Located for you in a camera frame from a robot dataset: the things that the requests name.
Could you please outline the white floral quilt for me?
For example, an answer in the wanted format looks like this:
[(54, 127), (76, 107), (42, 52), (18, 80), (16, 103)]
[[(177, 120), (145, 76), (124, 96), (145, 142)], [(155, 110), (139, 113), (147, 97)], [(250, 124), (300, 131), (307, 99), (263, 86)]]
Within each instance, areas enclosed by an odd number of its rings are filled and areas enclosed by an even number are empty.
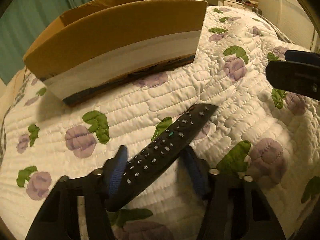
[(1, 218), (24, 239), (56, 181), (87, 175), (120, 145), (133, 156), (191, 105), (217, 105), (191, 143), (213, 168), (251, 176), (292, 237), (319, 198), (319, 102), (273, 88), (281, 41), (252, 12), (209, 7), (195, 61), (74, 108), (30, 72), (1, 124)]

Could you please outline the white dressing table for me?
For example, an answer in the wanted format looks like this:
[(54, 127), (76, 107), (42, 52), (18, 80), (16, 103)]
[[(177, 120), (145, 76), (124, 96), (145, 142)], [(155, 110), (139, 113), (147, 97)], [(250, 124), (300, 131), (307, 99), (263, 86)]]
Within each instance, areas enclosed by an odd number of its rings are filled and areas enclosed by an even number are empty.
[(243, 0), (206, 0), (209, 6), (226, 6), (230, 8), (245, 9), (262, 15), (263, 12), (255, 4), (246, 3)]

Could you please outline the green curtain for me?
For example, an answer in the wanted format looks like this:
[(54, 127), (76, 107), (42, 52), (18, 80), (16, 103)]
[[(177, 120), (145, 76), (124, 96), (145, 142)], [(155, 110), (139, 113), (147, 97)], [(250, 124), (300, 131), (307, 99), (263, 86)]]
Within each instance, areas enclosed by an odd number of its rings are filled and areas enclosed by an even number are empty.
[(1, 80), (24, 67), (23, 55), (63, 12), (92, 0), (13, 0), (1, 16)]

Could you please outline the brown cardboard box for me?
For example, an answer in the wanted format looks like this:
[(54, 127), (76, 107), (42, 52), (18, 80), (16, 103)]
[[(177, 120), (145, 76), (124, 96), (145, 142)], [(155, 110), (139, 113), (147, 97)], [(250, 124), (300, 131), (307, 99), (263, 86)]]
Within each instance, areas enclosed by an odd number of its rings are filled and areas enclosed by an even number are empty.
[(56, 18), (29, 47), (25, 66), (72, 106), (195, 59), (204, 0), (93, 0)]

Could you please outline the black remote control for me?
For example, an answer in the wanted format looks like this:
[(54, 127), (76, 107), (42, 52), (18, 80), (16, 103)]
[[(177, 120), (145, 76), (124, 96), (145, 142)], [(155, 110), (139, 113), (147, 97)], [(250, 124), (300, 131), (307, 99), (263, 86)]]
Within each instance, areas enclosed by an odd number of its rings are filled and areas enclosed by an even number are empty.
[(175, 122), (130, 160), (125, 146), (106, 164), (105, 207), (116, 212), (156, 181), (198, 135), (218, 109), (216, 105), (192, 105)]

